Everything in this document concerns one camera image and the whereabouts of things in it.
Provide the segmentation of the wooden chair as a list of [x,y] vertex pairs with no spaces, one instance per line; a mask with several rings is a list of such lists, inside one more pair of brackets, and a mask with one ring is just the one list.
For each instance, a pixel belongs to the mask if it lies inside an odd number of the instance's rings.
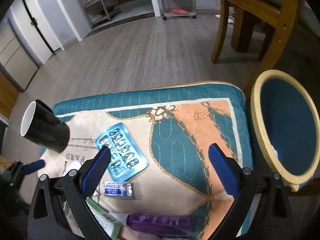
[[237,52],[248,51],[254,26],[258,20],[268,25],[260,51],[261,62],[243,89],[246,98],[250,98],[257,77],[262,72],[273,69],[281,57],[299,19],[301,5],[302,0],[282,0],[280,7],[275,7],[265,0],[221,0],[220,22],[211,55],[212,63],[218,62],[223,48],[230,7],[234,7],[235,11],[231,46]]

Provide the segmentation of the blue blister pill pack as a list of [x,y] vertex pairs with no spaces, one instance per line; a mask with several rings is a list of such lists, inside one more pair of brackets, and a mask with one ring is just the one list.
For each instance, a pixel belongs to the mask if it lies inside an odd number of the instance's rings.
[[111,162],[107,168],[113,181],[128,181],[148,167],[142,154],[122,122],[104,130],[95,140],[97,149],[106,146],[111,151]]

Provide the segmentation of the teal bin yellow rim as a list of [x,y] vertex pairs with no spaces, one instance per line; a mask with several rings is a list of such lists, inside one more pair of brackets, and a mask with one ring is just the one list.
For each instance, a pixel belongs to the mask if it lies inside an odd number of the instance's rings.
[[259,149],[292,192],[306,187],[319,164],[319,114],[292,76],[267,70],[254,83],[251,120]]

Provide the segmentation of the green white medicine box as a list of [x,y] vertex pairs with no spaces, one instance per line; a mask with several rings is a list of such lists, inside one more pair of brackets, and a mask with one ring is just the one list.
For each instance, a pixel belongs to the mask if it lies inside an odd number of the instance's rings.
[[111,237],[112,240],[118,239],[118,235],[121,228],[121,222],[111,216],[106,210],[100,207],[91,198],[86,199],[86,203],[91,212],[99,222],[105,232]]

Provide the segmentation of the purple tube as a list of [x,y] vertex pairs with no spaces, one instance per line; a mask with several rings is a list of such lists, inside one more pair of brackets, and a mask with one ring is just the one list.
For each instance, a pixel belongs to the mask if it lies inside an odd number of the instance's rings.
[[134,231],[157,236],[188,237],[191,235],[191,218],[189,216],[133,213],[127,216],[126,224]]

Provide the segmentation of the metal kitchen shelf rack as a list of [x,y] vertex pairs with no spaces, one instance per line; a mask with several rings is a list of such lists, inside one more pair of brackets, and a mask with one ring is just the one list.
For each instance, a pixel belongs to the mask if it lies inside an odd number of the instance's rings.
[[111,21],[121,12],[117,0],[79,0],[91,26],[97,27]]

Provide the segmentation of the teal patterned seat cushion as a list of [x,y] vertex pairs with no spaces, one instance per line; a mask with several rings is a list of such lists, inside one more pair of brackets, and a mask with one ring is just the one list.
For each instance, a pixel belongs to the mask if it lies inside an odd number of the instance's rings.
[[94,200],[108,211],[188,215],[191,239],[208,239],[233,202],[208,159],[209,146],[253,166],[245,97],[228,83],[99,94],[57,103],[53,111],[71,138],[62,153],[42,150],[41,173],[59,177],[71,163],[93,158],[97,137],[122,123],[149,164],[131,178],[134,199],[109,198],[99,186]]

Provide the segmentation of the small white blue box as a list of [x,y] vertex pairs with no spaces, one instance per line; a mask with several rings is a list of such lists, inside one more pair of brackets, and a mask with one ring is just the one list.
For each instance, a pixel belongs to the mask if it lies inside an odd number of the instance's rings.
[[119,181],[104,181],[104,195],[115,198],[134,198],[132,184]]

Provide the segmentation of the black mug white inside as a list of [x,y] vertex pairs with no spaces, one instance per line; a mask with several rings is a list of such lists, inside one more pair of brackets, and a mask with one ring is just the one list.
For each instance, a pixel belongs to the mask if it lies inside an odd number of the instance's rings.
[[69,126],[53,110],[37,99],[32,101],[22,117],[20,135],[47,149],[61,153],[69,143]]

